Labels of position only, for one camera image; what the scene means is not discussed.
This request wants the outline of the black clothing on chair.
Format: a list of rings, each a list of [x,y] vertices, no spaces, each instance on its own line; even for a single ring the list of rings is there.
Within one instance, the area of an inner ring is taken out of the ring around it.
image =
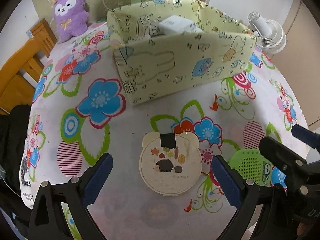
[[[20,164],[29,114],[29,105],[18,105],[9,115],[1,115],[1,209],[25,235],[28,234],[31,210],[21,198]]]

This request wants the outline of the green perforated panda speaker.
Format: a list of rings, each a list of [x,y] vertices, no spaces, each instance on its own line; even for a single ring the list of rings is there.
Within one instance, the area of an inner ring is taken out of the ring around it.
[[[259,186],[270,186],[272,163],[256,148],[238,150],[228,161],[244,180],[251,179]]]

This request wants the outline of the round hedgehog compact mirror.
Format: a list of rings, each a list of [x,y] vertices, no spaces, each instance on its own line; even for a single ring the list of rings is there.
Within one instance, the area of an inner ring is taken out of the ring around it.
[[[191,189],[202,172],[198,137],[191,132],[151,132],[142,140],[139,171],[142,180],[163,196],[178,196]]]

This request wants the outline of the purple plush bunny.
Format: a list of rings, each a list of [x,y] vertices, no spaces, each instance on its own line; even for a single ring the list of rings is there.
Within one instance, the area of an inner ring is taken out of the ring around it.
[[[54,20],[59,43],[80,36],[87,30],[89,13],[85,10],[86,0],[56,0]]]

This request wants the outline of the patterned cardboard storage box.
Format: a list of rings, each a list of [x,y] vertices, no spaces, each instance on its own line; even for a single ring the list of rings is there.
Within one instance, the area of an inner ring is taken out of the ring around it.
[[[159,22],[172,15],[202,33],[164,35]],[[107,13],[118,74],[132,105],[231,77],[246,67],[257,43],[242,23],[192,0],[148,1]]]

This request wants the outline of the white floor fan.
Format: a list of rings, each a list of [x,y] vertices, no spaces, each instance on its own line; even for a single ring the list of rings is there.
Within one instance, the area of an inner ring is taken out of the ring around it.
[[[258,37],[258,47],[265,53],[274,55],[281,52],[287,43],[286,34],[282,26],[275,20],[264,19],[256,11],[247,16],[249,24]]]

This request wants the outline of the wooden chair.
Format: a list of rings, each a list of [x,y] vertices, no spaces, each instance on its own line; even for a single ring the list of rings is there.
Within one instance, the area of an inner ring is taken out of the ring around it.
[[[25,71],[33,81],[39,81],[44,65],[36,58],[38,52],[46,57],[57,43],[57,39],[45,19],[31,28],[33,35],[16,51],[1,68],[1,115],[10,114],[17,105],[31,105],[35,88],[23,77]]]

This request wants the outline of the white printed tote bag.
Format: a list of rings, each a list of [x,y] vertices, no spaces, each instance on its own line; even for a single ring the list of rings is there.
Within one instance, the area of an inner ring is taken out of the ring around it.
[[[31,185],[35,180],[35,168],[28,163],[28,157],[26,154],[23,155],[19,175],[22,200],[29,209],[32,209],[35,197],[33,195]]]

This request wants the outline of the white 45W charger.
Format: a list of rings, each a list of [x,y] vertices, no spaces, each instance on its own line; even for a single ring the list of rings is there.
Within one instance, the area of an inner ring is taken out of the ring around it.
[[[158,28],[164,35],[180,35],[185,33],[202,33],[203,31],[197,27],[196,23],[176,15],[159,22]]]

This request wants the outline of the floral tablecloth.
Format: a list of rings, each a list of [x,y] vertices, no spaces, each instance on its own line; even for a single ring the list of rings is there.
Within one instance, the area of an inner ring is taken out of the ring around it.
[[[53,49],[32,99],[23,153],[35,168],[34,197],[43,181],[65,183],[103,153],[112,155],[113,170],[89,206],[107,239],[215,239],[234,213],[210,170],[215,155],[229,159],[271,136],[307,156],[308,146],[291,135],[293,125],[306,125],[297,98],[261,49],[239,74],[132,105],[112,46],[103,23]],[[161,196],[140,176],[150,132],[198,137],[202,172],[180,196]]]

